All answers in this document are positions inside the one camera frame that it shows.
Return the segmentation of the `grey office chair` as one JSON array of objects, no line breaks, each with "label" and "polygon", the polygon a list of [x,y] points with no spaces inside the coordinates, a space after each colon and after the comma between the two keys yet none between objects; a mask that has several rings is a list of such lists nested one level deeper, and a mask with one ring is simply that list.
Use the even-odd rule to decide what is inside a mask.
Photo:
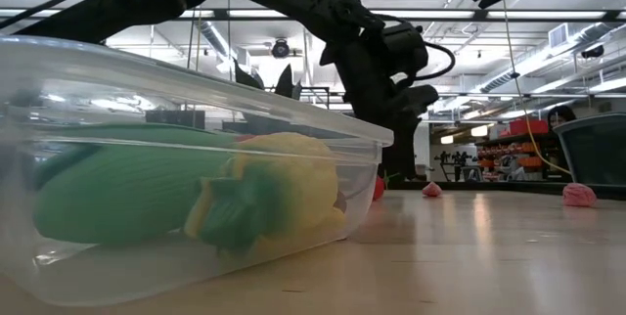
[{"label": "grey office chair", "polygon": [[574,182],[626,187],[626,112],[578,118],[554,131]]}]

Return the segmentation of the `shelf with red bins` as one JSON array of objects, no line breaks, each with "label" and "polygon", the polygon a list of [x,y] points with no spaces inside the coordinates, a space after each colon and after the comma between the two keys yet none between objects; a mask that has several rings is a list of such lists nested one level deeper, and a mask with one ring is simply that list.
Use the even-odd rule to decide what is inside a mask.
[{"label": "shelf with red bins", "polygon": [[477,143],[477,164],[490,182],[541,182],[549,167],[540,158],[542,145],[552,144],[546,120],[516,119],[490,128],[494,138]]}]

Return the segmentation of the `green toy corn cob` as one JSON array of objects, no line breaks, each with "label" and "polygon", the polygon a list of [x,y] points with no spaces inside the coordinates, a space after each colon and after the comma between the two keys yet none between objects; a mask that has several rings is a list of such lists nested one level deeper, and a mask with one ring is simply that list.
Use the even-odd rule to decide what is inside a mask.
[{"label": "green toy corn cob", "polygon": [[34,171],[32,211],[48,239],[128,245],[181,228],[203,178],[218,177],[237,137],[155,124],[50,128],[62,145]]}]

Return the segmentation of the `clear plastic tupperware container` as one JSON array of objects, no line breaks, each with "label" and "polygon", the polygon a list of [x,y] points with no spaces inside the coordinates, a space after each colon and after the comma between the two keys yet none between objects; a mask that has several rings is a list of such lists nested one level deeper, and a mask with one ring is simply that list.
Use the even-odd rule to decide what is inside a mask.
[{"label": "clear plastic tupperware container", "polygon": [[[146,111],[205,112],[206,131],[245,115],[345,135],[319,139],[332,151],[345,224],[317,244],[228,255],[191,239],[184,225],[128,245],[41,236],[32,211],[35,168],[62,150],[43,131],[148,123]],[[115,49],[37,36],[0,36],[0,273],[38,299],[64,306],[115,304],[176,289],[338,241],[364,220],[382,150],[392,133],[264,90]]]}]

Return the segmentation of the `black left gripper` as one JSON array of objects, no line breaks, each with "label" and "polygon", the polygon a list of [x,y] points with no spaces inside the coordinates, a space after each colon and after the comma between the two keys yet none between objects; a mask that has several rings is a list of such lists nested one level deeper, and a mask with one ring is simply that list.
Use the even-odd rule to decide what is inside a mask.
[{"label": "black left gripper", "polygon": [[439,99],[430,85],[398,86],[404,73],[388,75],[381,56],[381,34],[329,38],[320,64],[335,66],[344,87],[344,101],[357,118],[393,131],[393,144],[382,150],[380,177],[390,180],[401,172],[412,180],[415,170],[415,132],[419,115]]}]

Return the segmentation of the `yellow toy bell pepper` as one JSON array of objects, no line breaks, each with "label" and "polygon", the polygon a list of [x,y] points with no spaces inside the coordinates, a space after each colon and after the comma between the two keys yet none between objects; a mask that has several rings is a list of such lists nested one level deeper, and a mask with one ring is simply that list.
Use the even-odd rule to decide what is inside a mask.
[{"label": "yellow toy bell pepper", "polygon": [[345,224],[331,149],[295,133],[235,144],[219,175],[200,179],[185,221],[187,237],[228,255],[317,244]]}]

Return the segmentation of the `round black ceiling fixture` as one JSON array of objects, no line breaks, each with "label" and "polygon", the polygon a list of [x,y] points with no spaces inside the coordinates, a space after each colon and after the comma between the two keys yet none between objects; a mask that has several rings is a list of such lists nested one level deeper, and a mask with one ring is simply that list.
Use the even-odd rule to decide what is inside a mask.
[{"label": "round black ceiling fixture", "polygon": [[275,59],[284,59],[291,53],[291,48],[287,39],[276,39],[271,48],[271,55]]}]

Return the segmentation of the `person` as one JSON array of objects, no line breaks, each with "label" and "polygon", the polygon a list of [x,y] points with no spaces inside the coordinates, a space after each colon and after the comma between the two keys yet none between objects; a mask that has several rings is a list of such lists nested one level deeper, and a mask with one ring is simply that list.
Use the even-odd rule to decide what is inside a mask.
[{"label": "person", "polygon": [[550,109],[547,115],[549,130],[553,131],[555,127],[560,126],[569,121],[575,120],[576,115],[571,107],[566,105],[556,106]]}]

